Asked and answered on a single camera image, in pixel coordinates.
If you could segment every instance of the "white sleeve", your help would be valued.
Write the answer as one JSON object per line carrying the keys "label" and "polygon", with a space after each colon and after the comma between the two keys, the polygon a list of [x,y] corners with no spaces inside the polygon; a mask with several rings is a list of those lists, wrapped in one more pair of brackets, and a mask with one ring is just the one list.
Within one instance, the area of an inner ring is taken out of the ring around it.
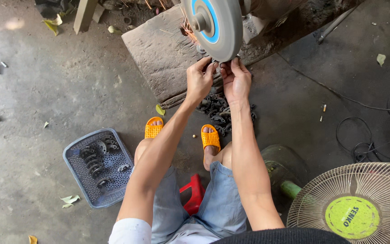
{"label": "white sleeve", "polygon": [[109,244],[151,244],[151,226],[137,218],[122,219],[115,223]]}

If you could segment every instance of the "hand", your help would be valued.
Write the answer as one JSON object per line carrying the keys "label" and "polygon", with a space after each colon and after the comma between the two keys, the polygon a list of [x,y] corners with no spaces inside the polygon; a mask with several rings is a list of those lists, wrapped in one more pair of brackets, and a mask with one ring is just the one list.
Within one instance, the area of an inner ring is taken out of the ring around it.
{"label": "hand", "polygon": [[205,96],[210,92],[213,85],[213,75],[216,73],[216,68],[219,63],[211,63],[211,58],[202,58],[196,64],[190,66],[186,74],[188,76],[188,92],[186,100],[199,104]]}
{"label": "hand", "polygon": [[234,58],[231,62],[222,63],[221,75],[224,94],[230,106],[248,100],[252,75],[240,59]]}

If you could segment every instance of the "person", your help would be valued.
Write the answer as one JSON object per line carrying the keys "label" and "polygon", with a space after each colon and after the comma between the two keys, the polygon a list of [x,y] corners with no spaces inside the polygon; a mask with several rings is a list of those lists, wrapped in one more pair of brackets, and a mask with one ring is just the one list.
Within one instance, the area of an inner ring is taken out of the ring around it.
{"label": "person", "polygon": [[220,68],[233,141],[221,150],[214,127],[203,126],[204,167],[211,181],[198,213],[189,216],[181,205],[171,160],[190,115],[211,89],[217,67],[209,57],[189,67],[186,99],[174,116],[166,125],[158,117],[147,123],[109,244],[207,244],[245,232],[246,218],[252,230],[284,227],[253,131],[251,73],[238,58]]}

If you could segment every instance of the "red plastic stool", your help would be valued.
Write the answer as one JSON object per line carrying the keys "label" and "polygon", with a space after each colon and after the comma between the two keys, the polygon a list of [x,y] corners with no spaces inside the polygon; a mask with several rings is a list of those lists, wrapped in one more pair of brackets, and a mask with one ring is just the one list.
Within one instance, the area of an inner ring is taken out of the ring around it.
{"label": "red plastic stool", "polygon": [[192,187],[192,197],[189,201],[183,206],[184,209],[188,212],[189,216],[195,213],[198,213],[199,205],[201,205],[202,199],[204,198],[205,190],[201,185],[201,179],[198,174],[194,174],[191,177],[191,182],[189,184],[180,188],[180,193]]}

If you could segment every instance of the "orange slipper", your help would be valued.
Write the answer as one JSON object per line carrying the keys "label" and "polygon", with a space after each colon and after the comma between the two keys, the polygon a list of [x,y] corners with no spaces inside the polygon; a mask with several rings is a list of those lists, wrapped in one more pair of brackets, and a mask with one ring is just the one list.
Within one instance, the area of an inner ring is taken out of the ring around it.
{"label": "orange slipper", "polygon": [[[162,122],[162,125],[150,125],[153,124],[153,122],[160,121]],[[145,125],[145,136],[144,138],[155,138],[157,134],[159,134],[160,130],[163,128],[163,120],[160,117],[153,117],[151,118],[147,124]]]}
{"label": "orange slipper", "polygon": [[[203,132],[205,127],[213,129],[213,132],[212,133]],[[214,128],[213,125],[204,125],[201,128],[201,138],[202,138],[202,146],[204,149],[207,146],[215,146],[218,147],[218,152],[221,151],[221,144],[219,143],[218,131]]]}

